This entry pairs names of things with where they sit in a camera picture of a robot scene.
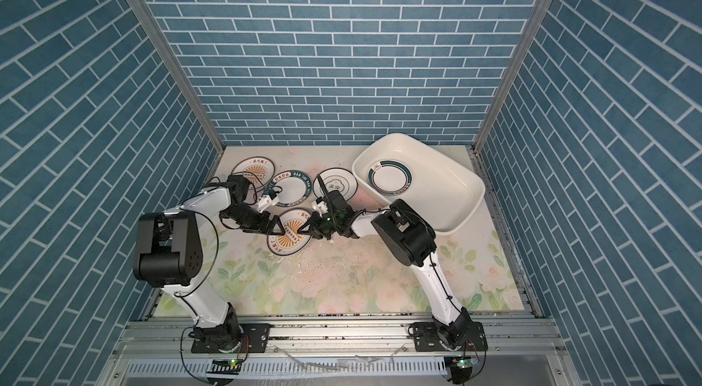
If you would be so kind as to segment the green red ring plate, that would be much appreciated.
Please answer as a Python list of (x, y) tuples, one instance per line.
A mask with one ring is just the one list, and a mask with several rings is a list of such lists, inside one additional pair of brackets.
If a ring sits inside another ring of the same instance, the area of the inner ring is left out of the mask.
[(411, 186), (412, 175), (408, 167), (393, 159), (375, 162), (367, 172), (367, 182), (382, 195), (397, 196)]

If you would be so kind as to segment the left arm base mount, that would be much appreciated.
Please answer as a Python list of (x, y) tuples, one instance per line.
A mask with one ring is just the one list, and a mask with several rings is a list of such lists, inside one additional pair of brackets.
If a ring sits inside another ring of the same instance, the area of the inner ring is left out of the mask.
[(191, 352), (195, 354), (256, 354), (265, 353), (270, 337), (269, 323), (239, 324), (230, 313), (224, 322), (213, 328), (194, 327)]

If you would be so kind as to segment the green rim plate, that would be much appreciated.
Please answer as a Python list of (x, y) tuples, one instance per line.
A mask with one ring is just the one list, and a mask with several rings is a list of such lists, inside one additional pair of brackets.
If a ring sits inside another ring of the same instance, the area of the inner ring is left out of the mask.
[(285, 170), (272, 178), (267, 190), (275, 192), (279, 199), (277, 206), (295, 207), (303, 203), (312, 193), (311, 178), (300, 170)]

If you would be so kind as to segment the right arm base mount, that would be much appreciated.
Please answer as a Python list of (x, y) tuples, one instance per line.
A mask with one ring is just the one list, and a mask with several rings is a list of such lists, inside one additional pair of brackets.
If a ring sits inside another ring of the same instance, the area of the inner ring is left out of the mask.
[(483, 324), (467, 316), (449, 325), (435, 318), (432, 322), (414, 322), (409, 326), (409, 337), (418, 352), (488, 350)]

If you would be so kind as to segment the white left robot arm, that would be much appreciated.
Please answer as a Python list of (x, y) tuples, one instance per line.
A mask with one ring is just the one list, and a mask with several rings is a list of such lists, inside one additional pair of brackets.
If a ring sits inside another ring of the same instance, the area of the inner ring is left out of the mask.
[(145, 213), (137, 222), (135, 278), (173, 296), (202, 331), (215, 329), (237, 335), (239, 325), (232, 305), (208, 283), (212, 270), (203, 268), (205, 254), (200, 235), (214, 235), (217, 256), (218, 225), (225, 219), (234, 223), (234, 230), (245, 234), (284, 233), (280, 217), (268, 211), (279, 202), (279, 190), (269, 190), (255, 203), (247, 203), (252, 187), (241, 173), (231, 174), (226, 181), (214, 179), (176, 207)]

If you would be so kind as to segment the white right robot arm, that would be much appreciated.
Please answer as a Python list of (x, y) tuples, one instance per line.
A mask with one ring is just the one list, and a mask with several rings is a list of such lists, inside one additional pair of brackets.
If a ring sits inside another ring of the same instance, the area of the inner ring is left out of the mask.
[(356, 211), (334, 190), (316, 200), (312, 215), (297, 232), (327, 240), (334, 234), (351, 239), (379, 236), (394, 258), (409, 267), (420, 282), (442, 343), (453, 349), (467, 338), (473, 320), (442, 271), (435, 231), (404, 200), (397, 199), (379, 210)]

